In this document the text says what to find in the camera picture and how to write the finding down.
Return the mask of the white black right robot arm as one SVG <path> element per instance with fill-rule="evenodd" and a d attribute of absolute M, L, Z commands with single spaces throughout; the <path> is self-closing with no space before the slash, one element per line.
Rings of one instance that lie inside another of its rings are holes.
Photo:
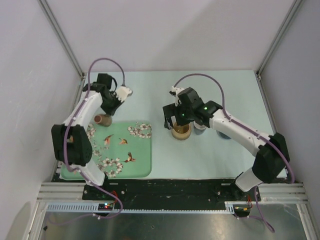
<path fill-rule="evenodd" d="M 172 87 L 169 93 L 175 101 L 162 108 L 166 129 L 195 123 L 200 128 L 228 136 L 255 157 L 253 166 L 241 173 L 231 187 L 234 199 L 243 200 L 249 190 L 262 183 L 271 183 L 287 167 L 288 149 L 283 135 L 268 135 L 240 122 L 218 103 L 203 102 L 191 87 Z"/>

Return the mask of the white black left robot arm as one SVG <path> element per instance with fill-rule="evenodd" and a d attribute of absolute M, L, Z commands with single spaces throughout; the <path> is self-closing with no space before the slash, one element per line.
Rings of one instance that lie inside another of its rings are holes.
<path fill-rule="evenodd" d="M 80 100 L 70 116 L 51 128 L 54 156 L 63 162 L 70 172 L 78 172 L 88 185 L 94 186 L 93 193 L 99 199 L 107 199 L 111 187 L 105 184 L 105 174 L 92 159 L 93 147 L 87 135 L 87 127 L 100 108 L 113 116 L 133 91 L 124 84 L 111 90 L 114 77 L 107 73 L 98 74 L 97 80 L 83 86 Z"/>

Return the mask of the brown small cup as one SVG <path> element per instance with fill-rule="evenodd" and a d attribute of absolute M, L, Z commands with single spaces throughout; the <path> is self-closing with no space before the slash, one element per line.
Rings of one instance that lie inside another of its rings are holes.
<path fill-rule="evenodd" d="M 98 114 L 94 117 L 94 122 L 98 125 L 109 127 L 112 124 L 112 117 L 106 114 Z"/>

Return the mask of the light blue coffee mug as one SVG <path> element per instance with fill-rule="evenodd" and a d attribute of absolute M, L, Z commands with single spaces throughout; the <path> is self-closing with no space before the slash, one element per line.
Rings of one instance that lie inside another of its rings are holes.
<path fill-rule="evenodd" d="M 194 121 L 193 122 L 193 129 L 194 129 L 194 132 L 196 135 L 201 135 L 205 132 L 207 127 L 205 125 L 200 125 Z"/>

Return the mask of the dark blue mug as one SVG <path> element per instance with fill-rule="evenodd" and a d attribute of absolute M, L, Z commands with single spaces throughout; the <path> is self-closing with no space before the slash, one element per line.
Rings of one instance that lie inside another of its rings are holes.
<path fill-rule="evenodd" d="M 222 138 L 222 139 L 226 139 L 226 140 L 230 140 L 231 138 L 229 136 L 227 136 L 226 134 L 217 131 L 217 134 Z"/>

